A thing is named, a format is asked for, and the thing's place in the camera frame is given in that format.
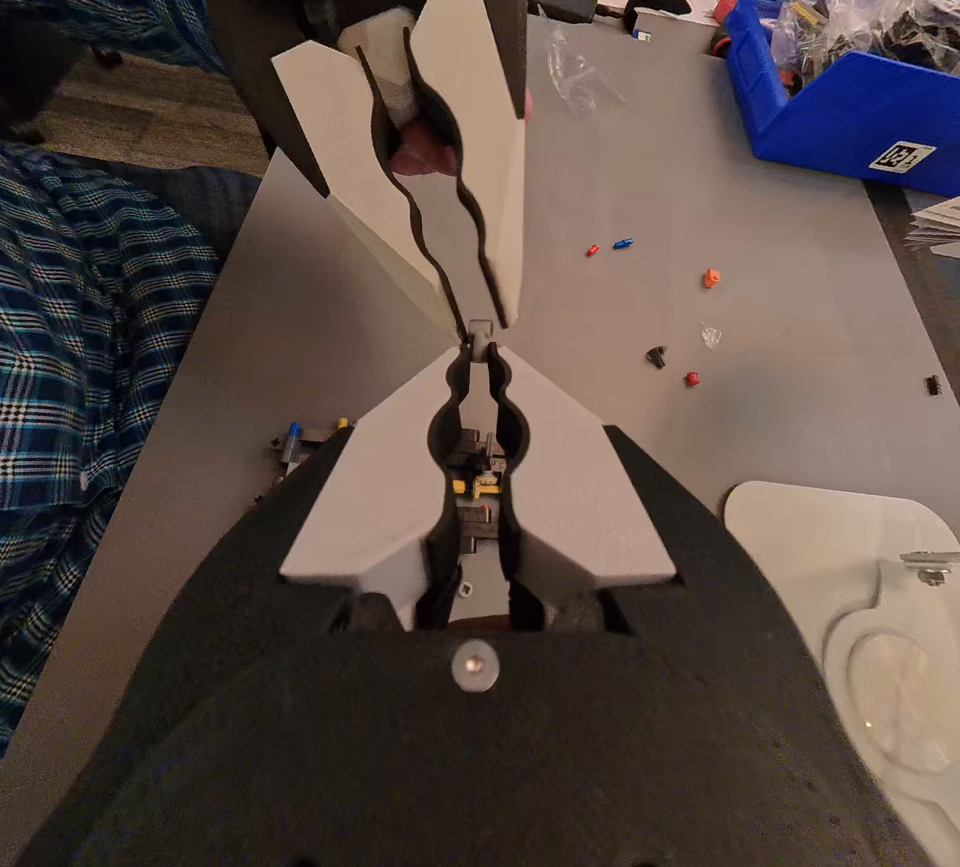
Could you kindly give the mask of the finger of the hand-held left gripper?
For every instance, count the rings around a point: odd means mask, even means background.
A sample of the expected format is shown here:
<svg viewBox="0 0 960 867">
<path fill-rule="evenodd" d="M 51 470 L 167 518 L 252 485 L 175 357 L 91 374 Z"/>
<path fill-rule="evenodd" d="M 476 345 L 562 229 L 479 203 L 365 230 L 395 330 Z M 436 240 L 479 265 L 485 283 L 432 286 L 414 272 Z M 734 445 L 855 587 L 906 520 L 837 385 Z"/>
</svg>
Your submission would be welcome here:
<svg viewBox="0 0 960 867">
<path fill-rule="evenodd" d="M 405 32 L 414 90 L 451 130 L 458 197 L 501 328 L 520 318 L 526 122 L 517 116 L 484 0 L 426 0 Z"/>
<path fill-rule="evenodd" d="M 422 214 L 393 174 L 393 125 L 364 54 L 306 40 L 271 62 L 334 212 L 428 319 L 465 342 L 450 282 L 426 251 Z"/>
</svg>

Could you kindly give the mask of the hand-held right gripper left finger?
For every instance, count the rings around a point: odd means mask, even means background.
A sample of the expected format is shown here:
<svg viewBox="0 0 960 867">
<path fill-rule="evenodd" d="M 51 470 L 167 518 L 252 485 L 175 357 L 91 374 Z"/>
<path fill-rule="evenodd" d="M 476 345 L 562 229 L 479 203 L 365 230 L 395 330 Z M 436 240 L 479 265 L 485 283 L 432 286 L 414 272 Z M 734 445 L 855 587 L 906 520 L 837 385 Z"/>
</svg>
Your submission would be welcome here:
<svg viewBox="0 0 960 867">
<path fill-rule="evenodd" d="M 346 431 L 282 561 L 286 581 L 382 595 L 422 629 L 448 624 L 461 568 L 446 460 L 471 373 L 471 345 L 452 347 Z"/>
</svg>

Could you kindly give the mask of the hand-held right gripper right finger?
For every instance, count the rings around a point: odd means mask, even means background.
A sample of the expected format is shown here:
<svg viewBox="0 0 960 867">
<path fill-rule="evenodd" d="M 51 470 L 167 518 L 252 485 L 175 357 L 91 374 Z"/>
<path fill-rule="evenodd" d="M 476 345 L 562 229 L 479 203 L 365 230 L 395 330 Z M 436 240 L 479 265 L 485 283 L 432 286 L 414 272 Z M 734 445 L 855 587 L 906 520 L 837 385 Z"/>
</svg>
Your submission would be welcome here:
<svg viewBox="0 0 960 867">
<path fill-rule="evenodd" d="M 507 347 L 487 349 L 506 457 L 500 564 L 510 626 L 609 589 L 663 585 L 677 568 L 602 420 Z"/>
</svg>

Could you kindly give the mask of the black lego chassis assembly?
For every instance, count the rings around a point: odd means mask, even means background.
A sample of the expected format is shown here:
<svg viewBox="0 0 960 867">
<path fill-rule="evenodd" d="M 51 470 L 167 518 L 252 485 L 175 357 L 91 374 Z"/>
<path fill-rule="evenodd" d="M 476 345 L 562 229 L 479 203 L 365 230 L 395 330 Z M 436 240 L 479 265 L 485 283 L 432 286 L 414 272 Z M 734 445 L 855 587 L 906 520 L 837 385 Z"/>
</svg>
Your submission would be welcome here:
<svg viewBox="0 0 960 867">
<path fill-rule="evenodd" d="M 281 483 L 333 434 L 354 426 L 355 422 L 346 417 L 338 417 L 328 427 L 292 422 L 286 433 L 269 442 L 278 465 L 272 483 Z M 461 428 L 445 464 L 457 504 L 460 555 L 474 556 L 481 546 L 498 538 L 498 500 L 507 468 L 506 455 L 493 432 L 482 434 L 474 428 Z"/>
</svg>

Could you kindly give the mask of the person's left hand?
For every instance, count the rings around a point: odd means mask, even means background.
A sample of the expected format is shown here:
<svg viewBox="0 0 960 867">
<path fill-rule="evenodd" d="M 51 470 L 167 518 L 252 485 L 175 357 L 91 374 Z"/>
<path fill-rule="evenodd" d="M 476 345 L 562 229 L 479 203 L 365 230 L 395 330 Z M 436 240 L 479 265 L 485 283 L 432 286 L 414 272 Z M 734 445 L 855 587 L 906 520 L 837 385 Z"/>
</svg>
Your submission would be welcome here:
<svg viewBox="0 0 960 867">
<path fill-rule="evenodd" d="M 458 162 L 454 147 L 441 140 L 422 118 L 416 118 L 400 131 L 400 141 L 390 159 L 397 176 L 417 177 L 434 173 L 454 177 Z"/>
</svg>

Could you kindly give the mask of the empty clear plastic bag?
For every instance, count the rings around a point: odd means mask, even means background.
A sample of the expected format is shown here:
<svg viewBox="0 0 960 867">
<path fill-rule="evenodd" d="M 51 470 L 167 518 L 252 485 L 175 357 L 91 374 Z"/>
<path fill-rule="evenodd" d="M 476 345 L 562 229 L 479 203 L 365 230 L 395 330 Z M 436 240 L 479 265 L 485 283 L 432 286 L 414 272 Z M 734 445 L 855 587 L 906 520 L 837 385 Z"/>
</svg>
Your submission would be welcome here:
<svg viewBox="0 0 960 867">
<path fill-rule="evenodd" d="M 549 79 L 570 116 L 586 118 L 627 106 L 626 97 L 573 44 L 562 22 L 540 10 L 538 24 Z"/>
</svg>

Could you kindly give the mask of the white rounded board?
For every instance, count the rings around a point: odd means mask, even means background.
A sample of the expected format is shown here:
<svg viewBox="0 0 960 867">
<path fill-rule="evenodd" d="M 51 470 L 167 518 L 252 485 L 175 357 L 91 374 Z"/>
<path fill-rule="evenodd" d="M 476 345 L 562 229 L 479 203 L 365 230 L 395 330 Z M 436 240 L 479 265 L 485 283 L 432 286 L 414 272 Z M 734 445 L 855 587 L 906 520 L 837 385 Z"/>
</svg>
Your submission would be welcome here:
<svg viewBox="0 0 960 867">
<path fill-rule="evenodd" d="M 958 553 L 958 539 L 928 507 L 865 493 L 750 481 L 726 499 L 727 530 L 772 584 L 823 671 L 838 618 L 873 605 L 878 562 L 906 553 Z M 945 581 L 958 643 L 958 561 Z M 901 819 L 937 865 L 959 864 L 958 828 L 935 807 L 889 795 Z"/>
</svg>

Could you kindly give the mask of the blue storage bin with tag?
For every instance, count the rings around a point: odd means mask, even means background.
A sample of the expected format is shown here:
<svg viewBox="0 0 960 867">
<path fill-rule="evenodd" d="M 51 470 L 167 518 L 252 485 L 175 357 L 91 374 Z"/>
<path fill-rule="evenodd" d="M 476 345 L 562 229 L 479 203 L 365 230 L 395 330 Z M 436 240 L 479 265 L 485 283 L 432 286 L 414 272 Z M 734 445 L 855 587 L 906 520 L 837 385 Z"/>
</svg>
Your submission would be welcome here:
<svg viewBox="0 0 960 867">
<path fill-rule="evenodd" d="M 789 96 L 761 22 L 774 9 L 738 0 L 726 18 L 726 66 L 753 155 L 957 196 L 958 77 L 851 52 Z"/>
</svg>

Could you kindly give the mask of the stack of white booklets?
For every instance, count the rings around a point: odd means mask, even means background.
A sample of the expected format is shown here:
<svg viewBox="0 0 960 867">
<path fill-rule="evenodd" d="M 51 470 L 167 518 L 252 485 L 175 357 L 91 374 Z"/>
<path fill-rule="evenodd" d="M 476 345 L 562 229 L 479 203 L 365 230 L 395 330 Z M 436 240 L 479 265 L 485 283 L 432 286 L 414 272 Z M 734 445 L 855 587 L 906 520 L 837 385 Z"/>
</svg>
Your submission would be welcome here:
<svg viewBox="0 0 960 867">
<path fill-rule="evenodd" d="M 935 256 L 959 261 L 959 197 L 915 211 L 903 243 L 909 249 L 927 249 Z"/>
</svg>

